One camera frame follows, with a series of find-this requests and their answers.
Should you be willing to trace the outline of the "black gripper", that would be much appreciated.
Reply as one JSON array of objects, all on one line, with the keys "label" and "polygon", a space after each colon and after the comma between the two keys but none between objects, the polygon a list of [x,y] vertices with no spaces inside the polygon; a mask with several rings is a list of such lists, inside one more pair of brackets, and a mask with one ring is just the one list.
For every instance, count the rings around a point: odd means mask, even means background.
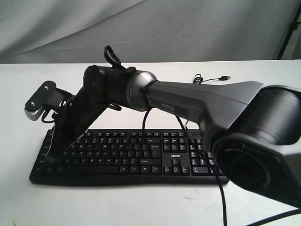
[{"label": "black gripper", "polygon": [[90,125],[108,108],[106,99],[80,89],[71,102],[57,115],[55,130],[51,139],[50,148],[45,156],[48,162],[56,162],[63,150],[67,150],[84,137]]}]

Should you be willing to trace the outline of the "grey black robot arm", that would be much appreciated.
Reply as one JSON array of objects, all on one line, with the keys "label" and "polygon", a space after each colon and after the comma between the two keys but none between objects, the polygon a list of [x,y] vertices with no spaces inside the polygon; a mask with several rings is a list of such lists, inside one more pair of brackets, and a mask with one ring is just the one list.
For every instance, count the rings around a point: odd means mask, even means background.
[{"label": "grey black robot arm", "polygon": [[110,104],[140,112],[157,108],[196,123],[204,150],[231,182],[300,207],[300,89],[256,81],[163,82],[134,67],[89,66],[82,88],[55,118],[46,159],[55,162]]}]

